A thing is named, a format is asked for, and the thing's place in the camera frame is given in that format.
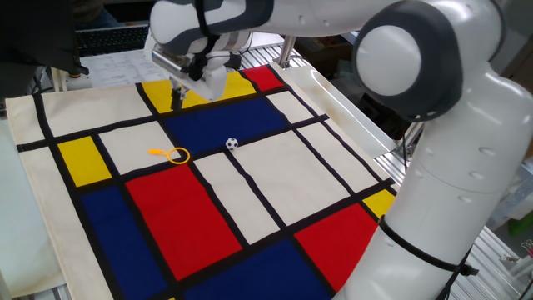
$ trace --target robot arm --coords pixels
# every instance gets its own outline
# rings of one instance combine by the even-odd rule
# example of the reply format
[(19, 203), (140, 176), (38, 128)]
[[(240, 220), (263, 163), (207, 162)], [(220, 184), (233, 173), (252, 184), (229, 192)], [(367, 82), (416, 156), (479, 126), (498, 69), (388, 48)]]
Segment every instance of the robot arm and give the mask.
[[(513, 178), (533, 134), (533, 97), (489, 59), (503, 18), (493, 0), (162, 0), (152, 11), (154, 62), (181, 84), (222, 95), (224, 51), (250, 31), (319, 37), (362, 26), (354, 73), (378, 102), (426, 122), (386, 222), (412, 247), (457, 265)], [(209, 43), (201, 20), (210, 34)], [(378, 228), (336, 300), (435, 299), (452, 271)]]
[[(360, 28), (395, 0), (162, 0), (150, 28), (153, 61), (208, 100), (222, 96), (228, 51), (246, 46), (250, 31), (331, 36)], [(196, 10), (199, 3), (203, 11)], [(209, 36), (219, 38), (210, 44)]]

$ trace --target white rectangle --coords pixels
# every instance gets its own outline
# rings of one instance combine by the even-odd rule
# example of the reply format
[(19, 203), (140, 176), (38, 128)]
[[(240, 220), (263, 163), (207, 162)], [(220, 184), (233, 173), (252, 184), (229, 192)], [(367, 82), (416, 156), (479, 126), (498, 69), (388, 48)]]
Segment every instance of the white rectangle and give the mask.
[(296, 95), (318, 114), (325, 112), (372, 158), (396, 148), (390, 137), (311, 66), (282, 70), (276, 64), (272, 64), (272, 68), (292, 86)]
[(0, 273), (13, 297), (65, 283), (7, 120), (0, 120)]
[(313, 118), (309, 110), (301, 105), (291, 92), (280, 92), (266, 97), (292, 124)]
[(55, 137), (151, 115), (135, 86), (44, 93), (42, 100)]
[[(168, 162), (166, 156), (148, 154), (148, 150), (168, 152), (174, 148), (158, 122), (119, 128), (101, 134), (100, 138), (121, 174)], [(171, 158), (178, 159), (180, 154), (173, 151)]]
[(112, 300), (106, 279), (47, 147), (20, 154), (72, 299)]
[(294, 132), (232, 153), (287, 225), (349, 196)]
[(244, 177), (224, 154), (211, 155), (194, 163), (250, 244), (279, 230)]
[(298, 129), (298, 132), (339, 173), (355, 193), (377, 184), (377, 180), (366, 170), (365, 166), (346, 150), (322, 124), (306, 126)]

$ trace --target mondrian pattern mat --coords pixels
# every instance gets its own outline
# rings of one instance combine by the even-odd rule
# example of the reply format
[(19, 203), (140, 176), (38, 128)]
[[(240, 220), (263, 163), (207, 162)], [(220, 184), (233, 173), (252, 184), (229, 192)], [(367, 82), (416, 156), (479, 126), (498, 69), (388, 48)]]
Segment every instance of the mondrian pattern mat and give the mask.
[(277, 65), (170, 106), (168, 81), (7, 101), (72, 297), (331, 299), (394, 182)]

